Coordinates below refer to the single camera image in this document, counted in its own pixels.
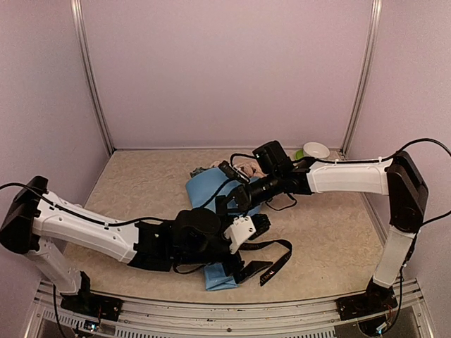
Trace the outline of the fake flower bunch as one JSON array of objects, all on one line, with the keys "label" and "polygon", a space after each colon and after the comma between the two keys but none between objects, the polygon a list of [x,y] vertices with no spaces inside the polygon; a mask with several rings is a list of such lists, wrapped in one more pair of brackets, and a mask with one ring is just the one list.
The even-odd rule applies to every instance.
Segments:
[{"label": "fake flower bunch", "polygon": [[[193,171],[190,172],[190,177],[194,177],[206,170],[217,168],[221,164],[220,161],[214,161],[210,166],[204,167],[198,167],[195,168]],[[238,164],[233,164],[234,168],[237,168],[241,172],[243,172],[247,177],[253,178],[263,178],[266,176],[266,174],[263,173],[262,169],[260,168],[259,164],[255,160],[251,161],[244,161],[240,162]]]}]

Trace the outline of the black printed ribbon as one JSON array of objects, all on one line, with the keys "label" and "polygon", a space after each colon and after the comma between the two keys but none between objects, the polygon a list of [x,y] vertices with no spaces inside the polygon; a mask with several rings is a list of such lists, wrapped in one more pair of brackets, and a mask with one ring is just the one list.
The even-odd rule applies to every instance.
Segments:
[{"label": "black printed ribbon", "polygon": [[245,243],[240,247],[240,251],[262,251],[262,257],[252,261],[271,261],[273,263],[271,267],[256,274],[259,275],[259,286],[263,287],[276,276],[292,257],[292,243],[286,239]]}]

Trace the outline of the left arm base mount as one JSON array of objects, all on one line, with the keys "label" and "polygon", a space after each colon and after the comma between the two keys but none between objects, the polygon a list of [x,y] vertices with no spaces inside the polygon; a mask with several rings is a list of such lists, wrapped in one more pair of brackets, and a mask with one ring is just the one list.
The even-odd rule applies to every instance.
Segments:
[{"label": "left arm base mount", "polygon": [[117,322],[123,307],[123,300],[93,293],[87,274],[81,271],[80,277],[81,284],[76,294],[61,295],[61,307],[74,313],[95,317],[99,321]]}]

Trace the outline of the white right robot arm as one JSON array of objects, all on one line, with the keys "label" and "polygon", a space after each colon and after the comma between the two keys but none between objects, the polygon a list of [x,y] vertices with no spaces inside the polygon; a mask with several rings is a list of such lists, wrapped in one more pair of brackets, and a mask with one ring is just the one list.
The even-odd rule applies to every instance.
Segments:
[{"label": "white right robot arm", "polygon": [[222,161],[218,166],[228,179],[239,182],[220,202],[221,206],[234,203],[234,213],[249,211],[280,194],[352,192],[388,198],[390,227],[371,278],[375,285],[360,298],[366,312],[376,312],[387,302],[386,289],[394,285],[409,260],[424,225],[428,187],[411,156],[399,150],[385,158],[367,160],[328,161],[312,156],[292,160],[279,142],[271,141],[253,150],[252,158],[264,174],[254,182],[231,161]]}]

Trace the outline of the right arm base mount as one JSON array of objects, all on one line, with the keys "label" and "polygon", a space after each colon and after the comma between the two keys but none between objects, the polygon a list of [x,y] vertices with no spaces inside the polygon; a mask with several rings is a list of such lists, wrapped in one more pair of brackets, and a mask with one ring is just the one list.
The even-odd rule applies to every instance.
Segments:
[{"label": "right arm base mount", "polygon": [[389,287],[375,283],[372,277],[364,292],[342,296],[336,301],[341,320],[351,320],[387,311],[398,306],[393,285]]}]

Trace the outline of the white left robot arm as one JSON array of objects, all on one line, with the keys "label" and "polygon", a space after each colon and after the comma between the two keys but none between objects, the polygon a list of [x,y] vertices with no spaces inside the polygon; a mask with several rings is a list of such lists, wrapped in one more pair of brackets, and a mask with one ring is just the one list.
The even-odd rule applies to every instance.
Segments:
[{"label": "white left robot arm", "polygon": [[237,284],[260,274],[265,281],[273,273],[270,261],[245,263],[242,251],[264,248],[251,238],[264,231],[262,214],[230,217],[206,208],[180,211],[172,220],[142,217],[120,221],[88,211],[60,198],[47,188],[45,177],[17,183],[1,225],[1,245],[35,260],[60,293],[83,313],[98,307],[98,296],[89,289],[86,274],[70,267],[53,239],[77,244],[110,256],[130,267],[158,272],[190,274],[208,265],[220,265]]}]

